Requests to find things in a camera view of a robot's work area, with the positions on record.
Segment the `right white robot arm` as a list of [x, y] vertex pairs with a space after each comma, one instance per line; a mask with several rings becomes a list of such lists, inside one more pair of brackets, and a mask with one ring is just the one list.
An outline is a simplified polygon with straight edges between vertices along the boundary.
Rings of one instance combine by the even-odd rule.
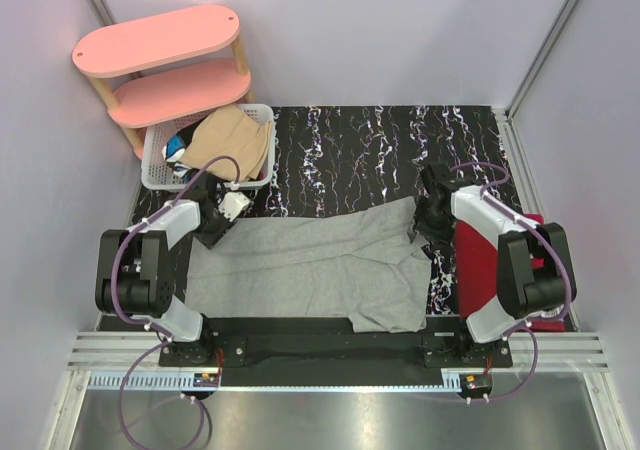
[[461, 328], [452, 350], [466, 366], [490, 347], [538, 322], [563, 322], [577, 289], [564, 228], [541, 223], [497, 200], [488, 185], [438, 162], [420, 173], [408, 236], [452, 245]]

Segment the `grey t shirt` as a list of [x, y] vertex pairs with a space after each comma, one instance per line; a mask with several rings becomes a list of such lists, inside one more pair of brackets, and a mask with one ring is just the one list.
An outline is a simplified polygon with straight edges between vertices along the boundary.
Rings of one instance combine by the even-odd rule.
[[186, 303], [208, 317], [346, 318], [356, 333], [426, 326], [431, 261], [407, 197], [327, 218], [246, 218], [192, 245]]

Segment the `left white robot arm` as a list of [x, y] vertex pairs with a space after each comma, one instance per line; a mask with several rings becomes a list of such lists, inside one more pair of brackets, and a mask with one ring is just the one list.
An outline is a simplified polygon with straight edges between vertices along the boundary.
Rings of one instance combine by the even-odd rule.
[[208, 364], [216, 342], [205, 335], [205, 317], [175, 295], [175, 247], [192, 236], [212, 248], [249, 203], [244, 193], [206, 174], [138, 224], [105, 231], [97, 264], [97, 308], [181, 343], [181, 354], [193, 365]]

